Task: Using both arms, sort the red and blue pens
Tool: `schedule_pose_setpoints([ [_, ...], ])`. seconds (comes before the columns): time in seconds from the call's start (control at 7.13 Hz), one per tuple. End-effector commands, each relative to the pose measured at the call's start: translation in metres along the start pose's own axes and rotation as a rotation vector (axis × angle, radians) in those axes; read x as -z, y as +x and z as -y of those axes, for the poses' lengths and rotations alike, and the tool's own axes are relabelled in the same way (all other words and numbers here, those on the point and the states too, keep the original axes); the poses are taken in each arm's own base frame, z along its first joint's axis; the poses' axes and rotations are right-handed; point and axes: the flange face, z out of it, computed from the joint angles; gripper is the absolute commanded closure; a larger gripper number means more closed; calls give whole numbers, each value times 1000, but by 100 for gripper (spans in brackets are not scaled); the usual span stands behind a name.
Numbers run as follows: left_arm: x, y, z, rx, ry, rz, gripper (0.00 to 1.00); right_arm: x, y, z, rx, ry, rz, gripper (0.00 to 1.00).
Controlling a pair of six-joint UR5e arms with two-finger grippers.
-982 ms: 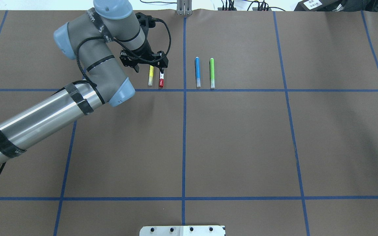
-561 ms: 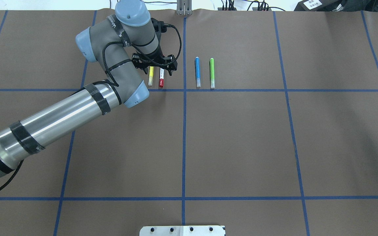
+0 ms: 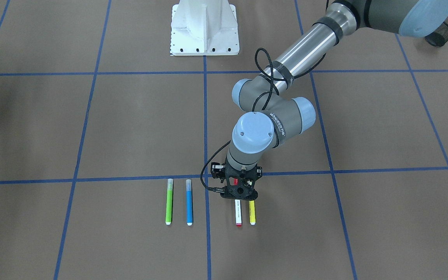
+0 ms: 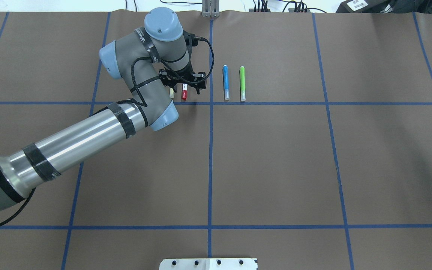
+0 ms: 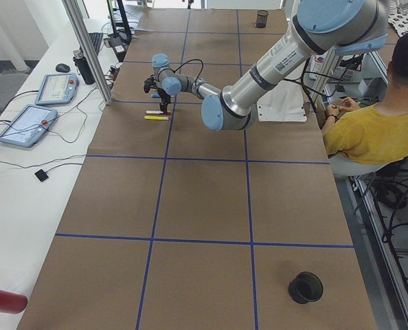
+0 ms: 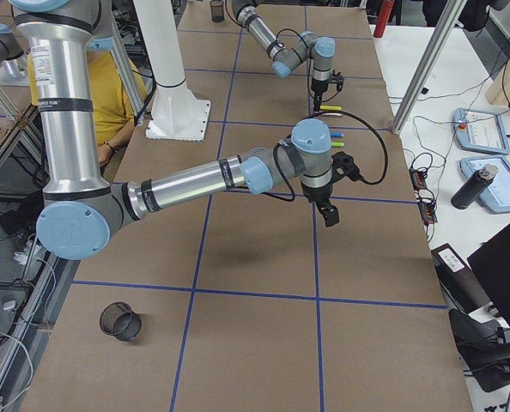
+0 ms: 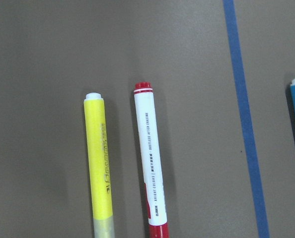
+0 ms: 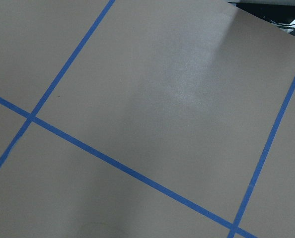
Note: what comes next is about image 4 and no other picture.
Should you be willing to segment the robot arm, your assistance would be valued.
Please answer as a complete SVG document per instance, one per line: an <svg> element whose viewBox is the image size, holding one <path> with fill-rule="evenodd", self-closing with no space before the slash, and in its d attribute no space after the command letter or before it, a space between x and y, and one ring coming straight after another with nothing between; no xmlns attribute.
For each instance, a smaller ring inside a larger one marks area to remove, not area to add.
<svg viewBox="0 0 432 270"><path fill-rule="evenodd" d="M188 33L167 7L146 14L144 25L99 51L114 79L123 79L132 97L113 102L88 118L9 156L0 156L0 211L27 203L39 185L144 128L158 131L179 113L167 87L206 88L206 72L194 72L192 48L206 38Z"/></svg>

